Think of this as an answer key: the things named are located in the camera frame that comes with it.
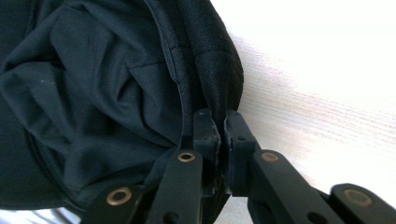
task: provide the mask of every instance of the metal rivet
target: metal rivet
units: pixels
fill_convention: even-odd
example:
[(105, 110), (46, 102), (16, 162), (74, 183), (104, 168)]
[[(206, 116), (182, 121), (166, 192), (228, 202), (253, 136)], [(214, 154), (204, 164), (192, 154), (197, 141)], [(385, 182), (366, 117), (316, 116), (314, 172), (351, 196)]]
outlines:
[(358, 206), (368, 207), (373, 204), (373, 200), (368, 195), (356, 189), (346, 189), (344, 195), (348, 201)]
[(183, 152), (178, 154), (177, 157), (180, 161), (188, 162), (195, 160), (195, 155), (190, 152)]
[(132, 198), (132, 192), (128, 188), (120, 188), (111, 191), (107, 195), (107, 203), (113, 206), (121, 205), (123, 203), (128, 202)]
[(262, 153), (262, 159), (265, 161), (278, 161), (279, 157), (272, 152), (264, 152)]

